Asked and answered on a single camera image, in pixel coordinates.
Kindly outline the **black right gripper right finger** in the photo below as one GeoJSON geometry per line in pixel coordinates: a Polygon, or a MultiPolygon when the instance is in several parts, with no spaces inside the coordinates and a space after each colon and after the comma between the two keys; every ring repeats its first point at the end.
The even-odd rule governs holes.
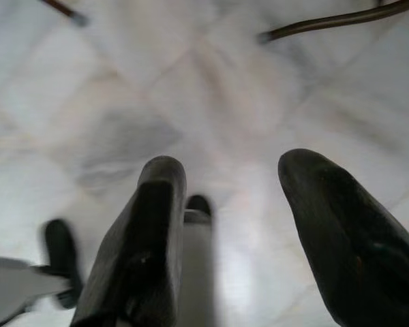
{"type": "Polygon", "coordinates": [[[293,149],[278,176],[327,311],[340,326],[409,326],[409,232],[347,170],[293,149]]]}

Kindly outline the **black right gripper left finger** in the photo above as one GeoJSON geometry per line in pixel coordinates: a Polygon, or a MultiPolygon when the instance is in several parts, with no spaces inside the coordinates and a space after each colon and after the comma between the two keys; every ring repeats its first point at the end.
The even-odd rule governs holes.
{"type": "Polygon", "coordinates": [[[173,157],[148,161],[103,238],[72,326],[174,326],[181,285],[186,176],[173,157]]]}

